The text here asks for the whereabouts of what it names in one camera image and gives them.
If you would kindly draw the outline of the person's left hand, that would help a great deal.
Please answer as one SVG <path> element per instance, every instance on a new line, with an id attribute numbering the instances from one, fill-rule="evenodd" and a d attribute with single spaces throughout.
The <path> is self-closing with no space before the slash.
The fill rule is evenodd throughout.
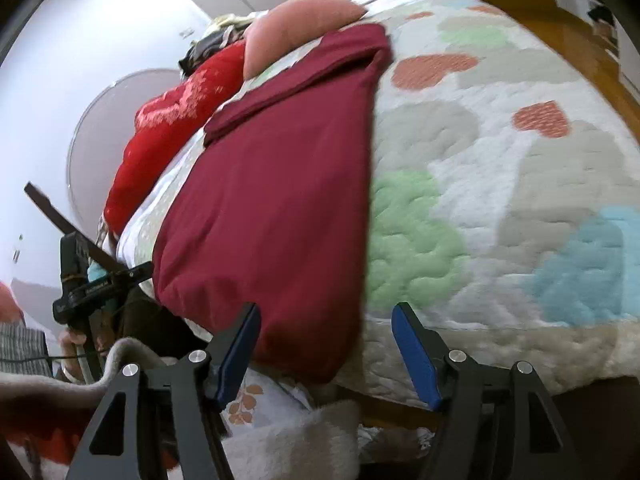
<path id="1" fill-rule="evenodd" d="M 85 356 L 86 342 L 87 335 L 81 330 L 66 328 L 60 333 L 58 337 L 58 344 L 62 351 L 60 363 L 66 382 L 74 385 L 89 385 L 96 382 L 88 358 Z"/>

